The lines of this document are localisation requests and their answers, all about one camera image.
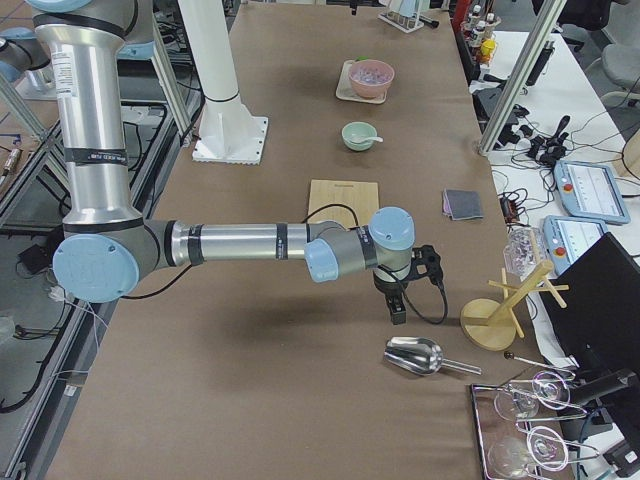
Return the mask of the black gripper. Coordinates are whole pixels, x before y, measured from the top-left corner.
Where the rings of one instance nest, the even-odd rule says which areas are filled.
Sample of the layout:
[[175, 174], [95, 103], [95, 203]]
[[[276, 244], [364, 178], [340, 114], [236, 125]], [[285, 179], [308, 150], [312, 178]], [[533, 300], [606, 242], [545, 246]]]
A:
[[392, 324], [406, 323], [406, 307], [403, 300], [403, 292], [409, 283], [398, 280], [380, 268], [373, 270], [374, 286], [385, 296], [385, 301], [390, 314]]

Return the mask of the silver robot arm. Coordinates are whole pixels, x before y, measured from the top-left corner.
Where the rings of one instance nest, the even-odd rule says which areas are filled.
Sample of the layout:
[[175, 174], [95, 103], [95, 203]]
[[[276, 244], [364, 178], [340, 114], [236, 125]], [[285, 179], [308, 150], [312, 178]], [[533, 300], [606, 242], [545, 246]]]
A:
[[150, 273], [212, 260], [302, 259], [316, 282], [371, 271], [391, 320], [406, 319], [402, 292], [416, 278], [415, 226], [398, 207], [367, 225], [335, 221], [187, 225], [148, 220], [132, 202], [117, 59], [127, 48], [151, 57], [149, 1], [35, 1], [37, 38], [50, 51], [71, 207], [52, 260], [75, 298], [108, 303]]

